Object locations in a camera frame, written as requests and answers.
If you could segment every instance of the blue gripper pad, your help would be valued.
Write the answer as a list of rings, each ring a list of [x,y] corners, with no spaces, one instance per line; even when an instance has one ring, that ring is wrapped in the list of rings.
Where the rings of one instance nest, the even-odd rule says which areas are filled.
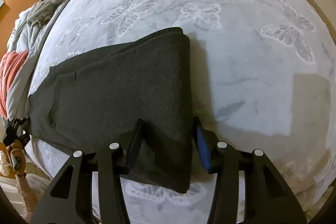
[[[210,150],[207,146],[207,143],[204,139],[200,127],[197,127],[197,149],[199,157],[201,158],[202,165],[207,172],[211,170],[210,163]]]

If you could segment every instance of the rumpled bedding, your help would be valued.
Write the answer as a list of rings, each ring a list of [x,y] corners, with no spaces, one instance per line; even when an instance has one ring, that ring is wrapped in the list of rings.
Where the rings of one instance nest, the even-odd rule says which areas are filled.
[[[23,118],[31,74],[35,69],[36,62],[50,30],[69,1],[70,0],[62,0],[62,3],[56,8],[49,22],[42,27],[39,24],[33,24],[31,26],[27,24],[31,14],[37,15],[36,7],[24,11],[21,15],[22,19],[19,19],[17,22],[17,30],[13,30],[7,44],[7,52],[28,51],[28,55],[7,92],[7,119]]]
[[[56,8],[62,1],[63,0],[40,0],[36,2],[29,11],[27,24],[29,26],[38,24],[39,27],[42,27],[53,17]]]
[[[7,119],[7,92],[9,91],[17,72],[25,62],[28,53],[28,51],[12,51],[5,53],[2,57],[0,63],[0,114],[5,119]]]

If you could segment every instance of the orange wall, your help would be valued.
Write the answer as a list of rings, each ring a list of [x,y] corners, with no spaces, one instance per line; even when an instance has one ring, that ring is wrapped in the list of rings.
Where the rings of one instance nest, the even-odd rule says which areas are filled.
[[[7,51],[7,42],[19,13],[39,0],[5,0],[0,7],[0,58]]]

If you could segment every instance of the hand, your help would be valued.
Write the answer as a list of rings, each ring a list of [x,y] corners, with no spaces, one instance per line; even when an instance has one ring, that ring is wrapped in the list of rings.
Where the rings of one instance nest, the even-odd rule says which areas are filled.
[[[16,174],[23,176],[25,174],[26,169],[26,158],[23,155],[22,152],[22,144],[19,140],[15,140],[10,146],[6,147],[7,153],[10,156],[13,156],[14,158],[17,158],[19,160],[19,164],[17,165],[17,168],[13,166],[13,170]]]

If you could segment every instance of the person's arm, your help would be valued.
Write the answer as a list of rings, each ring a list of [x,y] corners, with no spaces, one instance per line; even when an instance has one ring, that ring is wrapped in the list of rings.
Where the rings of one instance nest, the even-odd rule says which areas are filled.
[[[9,157],[9,160],[12,166],[13,166],[13,162],[12,162],[11,156],[21,160],[20,166],[17,166],[17,168],[13,168],[13,170],[15,172],[15,178],[16,178],[19,193],[22,196],[23,207],[24,207],[23,218],[24,220],[26,220],[26,222],[29,223],[32,213],[34,211],[34,208],[37,204],[37,201],[25,177],[26,158],[22,152],[22,144],[19,142],[19,140],[15,140],[14,143],[12,143],[6,149],[7,149],[8,157]]]

